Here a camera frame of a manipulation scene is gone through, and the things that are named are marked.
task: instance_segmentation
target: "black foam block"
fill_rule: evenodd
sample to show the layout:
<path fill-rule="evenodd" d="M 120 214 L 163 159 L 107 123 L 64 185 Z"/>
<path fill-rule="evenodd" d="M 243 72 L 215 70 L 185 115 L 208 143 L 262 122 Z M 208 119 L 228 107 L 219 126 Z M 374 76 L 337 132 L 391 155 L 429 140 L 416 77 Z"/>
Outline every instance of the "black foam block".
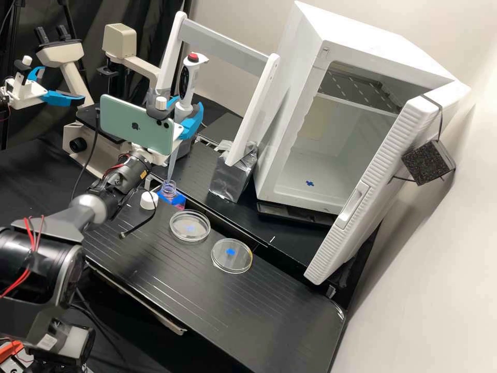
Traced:
<path fill-rule="evenodd" d="M 402 162 L 418 185 L 426 184 L 456 169 L 440 141 L 431 140 L 402 156 Z"/>

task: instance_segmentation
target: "white cap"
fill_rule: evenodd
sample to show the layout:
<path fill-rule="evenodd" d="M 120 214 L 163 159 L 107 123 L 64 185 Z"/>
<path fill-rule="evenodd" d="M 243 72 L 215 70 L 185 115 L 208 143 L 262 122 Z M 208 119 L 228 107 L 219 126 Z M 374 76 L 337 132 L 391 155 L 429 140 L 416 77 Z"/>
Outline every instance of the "white cap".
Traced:
<path fill-rule="evenodd" d="M 155 108 L 157 110 L 166 110 L 167 99 L 164 96 L 157 96 L 157 98 L 155 99 Z"/>
<path fill-rule="evenodd" d="M 157 206 L 158 202 L 159 196 L 155 192 L 143 192 L 141 194 L 140 206 L 145 210 L 153 210 L 155 208 L 154 204 Z"/>
<path fill-rule="evenodd" d="M 22 58 L 22 63 L 26 66 L 31 66 L 31 62 L 33 62 L 33 59 L 28 56 L 28 55 L 25 55 L 23 58 Z"/>

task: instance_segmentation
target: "petri dish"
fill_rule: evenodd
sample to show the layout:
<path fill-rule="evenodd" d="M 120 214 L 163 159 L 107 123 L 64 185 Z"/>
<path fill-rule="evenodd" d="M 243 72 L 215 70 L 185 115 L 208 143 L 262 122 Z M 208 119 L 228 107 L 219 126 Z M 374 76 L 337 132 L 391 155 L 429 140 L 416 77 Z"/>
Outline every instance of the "petri dish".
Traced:
<path fill-rule="evenodd" d="M 178 211 L 169 220 L 169 226 L 178 239 L 186 242 L 202 241 L 211 231 L 209 219 L 194 210 Z"/>
<path fill-rule="evenodd" d="M 211 258 L 215 267 L 230 274 L 244 273 L 252 265 L 252 251 L 234 238 L 223 238 L 216 242 L 211 250 Z"/>

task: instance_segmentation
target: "microscope focus knob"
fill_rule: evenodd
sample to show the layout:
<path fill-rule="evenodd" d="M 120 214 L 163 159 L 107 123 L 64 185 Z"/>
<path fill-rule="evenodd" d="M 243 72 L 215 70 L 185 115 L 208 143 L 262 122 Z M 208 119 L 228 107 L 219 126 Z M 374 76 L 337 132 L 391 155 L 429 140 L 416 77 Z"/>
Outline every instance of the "microscope focus knob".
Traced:
<path fill-rule="evenodd" d="M 28 56 L 28 55 L 25 55 L 23 58 L 22 58 L 22 63 L 26 66 L 31 66 L 31 62 L 33 62 L 33 59 Z"/>
<path fill-rule="evenodd" d="M 155 108 L 157 110 L 166 110 L 167 99 L 164 96 L 157 96 L 157 98 L 155 99 Z"/>
<path fill-rule="evenodd" d="M 80 153 L 87 148 L 86 140 L 82 137 L 77 137 L 69 142 L 69 147 L 74 153 Z"/>

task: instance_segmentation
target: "red wire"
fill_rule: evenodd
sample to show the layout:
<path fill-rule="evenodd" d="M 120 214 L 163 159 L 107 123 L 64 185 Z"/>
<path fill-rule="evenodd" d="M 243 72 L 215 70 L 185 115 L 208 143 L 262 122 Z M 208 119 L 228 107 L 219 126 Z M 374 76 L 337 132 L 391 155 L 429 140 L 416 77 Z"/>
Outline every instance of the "red wire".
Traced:
<path fill-rule="evenodd" d="M 31 228 L 30 228 L 30 225 L 27 222 L 27 218 L 24 218 L 24 225 L 26 226 L 27 235 L 30 238 L 31 251 L 33 251 L 35 249 L 35 239 L 33 238 L 33 234 L 31 233 Z"/>
<path fill-rule="evenodd" d="M 28 237 L 30 238 L 30 243 L 31 243 L 31 251 L 36 251 L 37 250 L 37 247 L 35 246 L 35 239 L 33 237 L 33 234 L 31 233 L 31 229 L 30 229 L 30 226 L 27 222 L 27 218 L 24 218 L 24 225 L 26 226 L 26 230 L 27 230 L 27 235 Z M 14 290 L 15 288 L 17 288 L 20 284 L 22 284 L 27 278 L 28 276 L 31 274 L 31 271 L 26 268 L 24 270 L 24 272 L 22 273 L 22 275 L 11 285 L 9 286 L 1 295 L 0 295 L 0 299 L 2 299 L 4 296 L 6 296 L 8 293 L 10 293 L 12 290 Z"/>
<path fill-rule="evenodd" d="M 107 171 L 105 171 L 104 175 L 102 176 L 102 178 L 104 178 L 105 176 L 107 176 L 107 174 L 109 172 L 111 172 L 113 169 L 116 169 L 116 168 L 119 168 L 119 167 L 122 167 L 124 166 L 124 163 L 120 163 L 120 164 L 117 164 L 115 166 L 112 166 L 111 168 L 109 168 Z"/>
<path fill-rule="evenodd" d="M 123 157 L 123 156 L 125 156 L 126 158 L 130 157 L 129 154 L 123 153 L 123 154 L 119 154 L 118 159 L 121 158 L 121 157 Z M 111 172 L 113 169 L 116 169 L 116 168 L 119 168 L 119 167 L 122 167 L 122 166 L 124 166 L 124 163 L 120 163 L 120 164 L 116 164 L 116 165 L 112 166 L 111 168 L 109 168 L 107 171 L 104 172 L 104 175 L 102 176 L 102 178 L 104 178 L 105 176 L 107 176 L 107 174 L 109 172 Z"/>

